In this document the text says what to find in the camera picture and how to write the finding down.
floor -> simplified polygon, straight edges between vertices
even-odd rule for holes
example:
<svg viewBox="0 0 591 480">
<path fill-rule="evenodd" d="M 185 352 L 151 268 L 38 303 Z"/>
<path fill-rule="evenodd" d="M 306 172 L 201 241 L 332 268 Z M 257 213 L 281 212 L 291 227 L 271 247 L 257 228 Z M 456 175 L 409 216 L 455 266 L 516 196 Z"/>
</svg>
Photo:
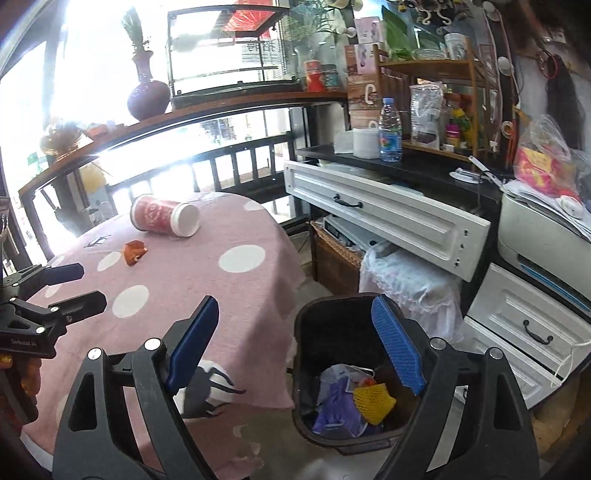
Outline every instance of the floor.
<svg viewBox="0 0 591 480">
<path fill-rule="evenodd" d="M 302 238 L 294 240 L 296 247 L 301 245 Z M 305 246 L 300 255 L 303 262 L 309 258 Z M 325 296 L 330 296 L 330 292 L 308 277 L 297 293 L 295 312 L 309 301 Z M 430 469 L 447 462 L 462 409 L 463 404 L 454 399 Z M 298 433 L 290 411 L 275 411 L 254 418 L 242 429 L 242 437 L 247 441 L 256 439 L 261 444 L 260 455 L 265 465 L 251 475 L 252 480 L 368 480 L 377 473 L 390 451 L 343 456 L 336 450 L 318 447 Z"/>
</svg>

white cabinet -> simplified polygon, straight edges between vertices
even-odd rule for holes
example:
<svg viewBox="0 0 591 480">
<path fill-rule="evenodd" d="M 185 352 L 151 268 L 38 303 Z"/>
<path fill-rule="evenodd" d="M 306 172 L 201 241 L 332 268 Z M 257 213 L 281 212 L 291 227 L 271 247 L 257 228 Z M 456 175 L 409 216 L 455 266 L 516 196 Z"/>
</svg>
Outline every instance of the white cabinet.
<svg viewBox="0 0 591 480">
<path fill-rule="evenodd" d="M 572 346 L 591 340 L 591 325 L 542 291 L 491 264 L 468 316 L 548 369 L 566 375 Z M 576 367 L 591 345 L 573 350 Z"/>
<path fill-rule="evenodd" d="M 488 220 L 396 186 L 294 161 L 284 165 L 287 193 L 472 279 Z"/>
<path fill-rule="evenodd" d="M 485 353 L 490 347 L 496 346 L 503 350 L 509 362 L 517 384 L 523 394 L 525 405 L 533 407 L 552 392 L 550 387 L 553 376 L 544 367 L 524 355 L 517 348 L 508 344 L 489 329 L 475 322 L 470 317 L 465 318 L 463 327 L 464 339 L 453 345 L 457 350 L 473 353 Z M 464 401 L 466 387 L 456 388 L 456 397 Z"/>
</svg>

round table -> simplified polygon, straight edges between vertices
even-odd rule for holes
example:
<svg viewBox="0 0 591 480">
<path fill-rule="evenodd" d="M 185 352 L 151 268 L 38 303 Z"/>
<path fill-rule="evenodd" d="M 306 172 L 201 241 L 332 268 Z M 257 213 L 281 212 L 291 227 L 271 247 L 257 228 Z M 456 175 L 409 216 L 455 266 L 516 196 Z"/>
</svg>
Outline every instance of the round table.
<svg viewBox="0 0 591 480">
<path fill-rule="evenodd" d="M 81 280 L 49 286 L 30 302 L 39 306 L 93 290 L 107 298 L 104 313 L 70 325 L 43 360 L 39 419 L 23 429 L 23 441 L 50 467 L 67 395 L 83 357 L 95 346 L 108 354 L 136 350 L 162 338 L 189 317 L 205 295 L 219 302 L 219 325 L 200 367 L 212 376 L 207 408 L 191 404 L 190 386 L 174 401 L 197 446 L 220 480 L 238 480 L 262 464 L 257 444 L 242 440 L 240 426 L 266 408 L 292 408 L 285 365 L 295 353 L 287 321 L 304 275 L 292 243 L 257 202 L 225 193 L 196 193 L 201 226 L 191 238 L 136 230 L 119 215 L 82 235 L 50 265 L 81 263 Z M 128 266 L 122 250 L 141 240 L 148 252 Z M 126 388 L 129 416 L 144 462 L 159 467 L 135 390 Z"/>
</svg>

white mug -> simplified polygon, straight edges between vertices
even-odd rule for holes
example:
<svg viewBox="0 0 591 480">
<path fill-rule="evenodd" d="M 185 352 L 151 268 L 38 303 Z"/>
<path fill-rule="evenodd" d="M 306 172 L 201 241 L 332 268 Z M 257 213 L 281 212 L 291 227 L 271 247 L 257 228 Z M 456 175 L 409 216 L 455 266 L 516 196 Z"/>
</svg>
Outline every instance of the white mug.
<svg viewBox="0 0 591 480">
<path fill-rule="evenodd" d="M 377 128 L 353 129 L 353 155 L 359 158 L 379 158 L 379 130 Z"/>
</svg>

drawer handle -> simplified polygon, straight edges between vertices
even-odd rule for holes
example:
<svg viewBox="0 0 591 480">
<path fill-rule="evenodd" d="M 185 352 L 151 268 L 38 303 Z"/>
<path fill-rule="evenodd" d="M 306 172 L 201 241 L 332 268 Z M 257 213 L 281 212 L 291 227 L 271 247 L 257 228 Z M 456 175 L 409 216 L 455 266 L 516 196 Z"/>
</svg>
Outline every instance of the drawer handle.
<svg viewBox="0 0 591 480">
<path fill-rule="evenodd" d="M 351 203 L 347 203 L 344 200 L 341 200 L 340 195 L 338 193 L 333 198 L 335 199 L 336 203 L 338 203 L 339 205 L 342 205 L 343 207 L 363 208 L 363 203 L 361 203 L 361 202 L 357 202 L 357 205 L 353 205 Z"/>
<path fill-rule="evenodd" d="M 548 335 L 548 338 L 546 340 L 544 340 L 541 336 L 536 335 L 534 332 L 530 332 L 529 329 L 527 328 L 527 326 L 530 324 L 529 320 L 524 320 L 523 321 L 523 327 L 525 328 L 525 331 L 527 332 L 527 334 L 532 337 L 536 342 L 541 343 L 542 345 L 549 345 L 550 342 L 552 340 L 554 340 L 554 337 L 552 335 Z"/>
</svg>

